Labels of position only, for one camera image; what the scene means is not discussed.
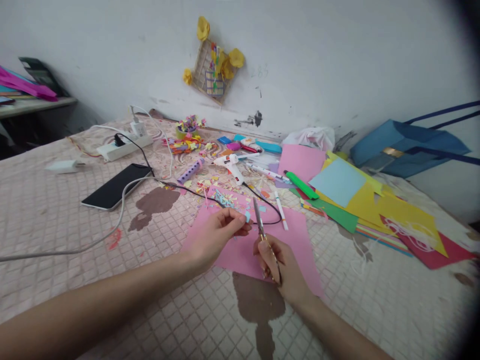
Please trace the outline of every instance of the table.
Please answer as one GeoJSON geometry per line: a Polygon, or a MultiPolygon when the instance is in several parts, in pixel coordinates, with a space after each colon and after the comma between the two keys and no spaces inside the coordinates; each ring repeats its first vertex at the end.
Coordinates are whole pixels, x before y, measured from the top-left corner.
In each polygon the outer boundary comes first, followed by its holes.
{"type": "MultiPolygon", "coordinates": [[[[109,125],[128,129],[130,121],[109,125]]],[[[155,134],[153,122],[144,121],[148,132],[155,134]]],[[[173,136],[171,123],[164,120],[160,124],[173,136]]],[[[225,146],[216,139],[230,134],[202,130],[201,135],[215,141],[221,152],[225,146]]],[[[112,136],[110,130],[95,128],[73,139],[88,152],[95,152],[112,136]]],[[[208,151],[209,156],[217,152],[208,151]]],[[[170,155],[161,141],[146,147],[145,153],[158,176],[168,174],[170,155]]],[[[196,154],[176,155],[174,176],[181,175],[196,158],[196,154]]],[[[67,139],[1,161],[0,254],[75,249],[97,239],[114,226],[120,209],[100,211],[80,206],[80,201],[130,163],[143,161],[137,151],[104,163],[80,153],[67,139]],[[68,159],[82,160],[86,167],[64,175],[44,170],[54,160],[68,159]]],[[[257,187],[272,184],[248,169],[242,173],[257,187]]],[[[220,176],[219,184],[234,185],[226,169],[214,165],[204,166],[196,179],[214,174],[220,176]]],[[[387,180],[404,199],[417,198],[439,221],[455,224],[451,231],[456,237],[473,236],[405,180],[387,180]]],[[[139,186],[126,202],[116,237],[92,250],[0,263],[0,322],[70,289],[178,252],[199,210],[199,198],[190,193],[181,195],[169,211],[154,213],[144,228],[129,230],[131,221],[141,213],[136,202],[157,186],[153,181],[139,186]]],[[[475,302],[474,289],[454,276],[460,273],[475,281],[468,261],[430,271],[416,258],[370,242],[372,262],[365,266],[363,276],[358,276],[352,266],[360,266],[361,256],[336,223],[324,223],[321,216],[300,208],[299,199],[289,191],[281,190],[280,197],[284,207],[306,216],[324,301],[333,311],[396,359],[438,359],[452,353],[475,302]]],[[[259,286],[251,281],[213,267],[145,308],[81,359],[260,359],[258,342],[274,359],[328,359],[321,343],[288,304],[268,323],[272,340],[256,338],[257,324],[243,318],[238,308],[245,291],[259,286]]],[[[267,292],[279,300],[277,290],[267,292]]]]}
{"type": "Polygon", "coordinates": [[[16,100],[12,105],[0,106],[0,119],[13,118],[18,115],[36,113],[72,105],[77,102],[74,97],[60,97],[58,101],[46,101],[39,98],[16,100]]]}

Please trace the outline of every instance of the white marker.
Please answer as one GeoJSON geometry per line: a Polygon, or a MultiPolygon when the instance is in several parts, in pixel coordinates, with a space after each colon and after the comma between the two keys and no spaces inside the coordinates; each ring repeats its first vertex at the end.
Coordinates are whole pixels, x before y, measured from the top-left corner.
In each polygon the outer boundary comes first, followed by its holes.
{"type": "Polygon", "coordinates": [[[280,215],[281,215],[281,223],[283,224],[283,228],[285,229],[285,231],[288,231],[289,226],[287,225],[287,220],[285,220],[284,209],[282,208],[282,204],[280,203],[279,193],[275,191],[274,194],[276,198],[276,204],[278,205],[278,210],[280,211],[280,215]]]}

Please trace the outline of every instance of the red paper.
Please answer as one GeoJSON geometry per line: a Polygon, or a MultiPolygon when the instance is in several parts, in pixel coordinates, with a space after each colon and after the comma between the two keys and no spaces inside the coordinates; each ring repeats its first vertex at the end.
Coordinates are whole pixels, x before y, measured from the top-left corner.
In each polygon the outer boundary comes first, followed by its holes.
{"type": "MultiPolygon", "coordinates": [[[[251,219],[254,222],[256,221],[252,198],[250,198],[251,202],[247,202],[246,196],[217,186],[210,187],[208,192],[209,198],[214,196],[216,189],[218,189],[223,195],[233,194],[232,197],[237,199],[230,200],[236,207],[238,207],[237,210],[242,214],[245,214],[245,211],[250,212],[251,219]]],[[[183,243],[182,250],[188,249],[192,242],[195,241],[195,235],[205,221],[207,221],[208,217],[220,210],[220,207],[217,205],[210,207],[210,205],[213,204],[212,201],[209,200],[208,203],[209,206],[207,208],[202,206],[198,212],[198,215],[188,232],[188,236],[183,243]]],[[[263,223],[272,223],[279,219],[277,212],[264,201],[259,201],[258,206],[266,207],[266,212],[261,213],[263,223]]],[[[290,245],[308,287],[315,295],[323,297],[324,292],[320,284],[320,275],[317,266],[315,265],[305,215],[287,207],[283,208],[283,212],[289,230],[285,231],[280,222],[275,225],[264,225],[265,233],[273,235],[277,239],[290,245]]],[[[253,229],[247,236],[237,236],[236,239],[230,239],[214,265],[263,280],[262,269],[260,268],[256,257],[253,256],[254,242],[259,237],[258,226],[253,225],[252,227],[253,229]]]]}
{"type": "MultiPolygon", "coordinates": [[[[380,215],[381,221],[388,226],[387,222],[385,221],[385,217],[380,215]]],[[[458,263],[462,260],[473,259],[475,257],[474,254],[465,250],[463,247],[457,245],[448,237],[443,235],[440,231],[438,232],[440,235],[441,242],[445,247],[445,251],[448,254],[448,257],[443,256],[441,253],[437,251],[425,252],[417,248],[410,238],[405,235],[396,234],[398,238],[406,245],[406,247],[422,262],[425,266],[431,270],[442,268],[446,265],[458,263]]]]}
{"type": "Polygon", "coordinates": [[[322,171],[325,151],[317,148],[286,144],[282,147],[278,173],[284,176],[284,170],[294,173],[305,184],[322,171]]]}

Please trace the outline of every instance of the power strip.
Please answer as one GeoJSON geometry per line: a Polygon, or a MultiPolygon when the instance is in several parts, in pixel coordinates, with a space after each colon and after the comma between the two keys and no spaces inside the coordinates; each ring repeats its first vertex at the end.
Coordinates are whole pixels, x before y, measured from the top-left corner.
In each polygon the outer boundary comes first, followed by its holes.
{"type": "MultiPolygon", "coordinates": [[[[132,138],[132,140],[141,148],[144,148],[154,142],[152,137],[149,135],[142,136],[137,139],[132,138]]],[[[125,155],[133,153],[135,150],[139,150],[139,148],[135,144],[129,141],[125,141],[125,145],[116,146],[115,143],[112,142],[107,145],[97,147],[96,151],[103,156],[105,161],[115,161],[117,159],[123,158],[125,155]]]]}

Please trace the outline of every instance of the purple hair roller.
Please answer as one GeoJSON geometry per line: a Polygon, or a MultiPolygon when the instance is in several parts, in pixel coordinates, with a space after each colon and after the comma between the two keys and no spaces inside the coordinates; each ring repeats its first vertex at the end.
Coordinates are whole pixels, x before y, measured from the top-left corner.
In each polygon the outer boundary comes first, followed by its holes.
{"type": "Polygon", "coordinates": [[[204,163],[205,159],[203,158],[195,161],[195,163],[190,166],[190,168],[185,171],[183,175],[177,179],[177,181],[183,185],[188,179],[192,177],[193,174],[195,174],[204,165],[204,163]]]}

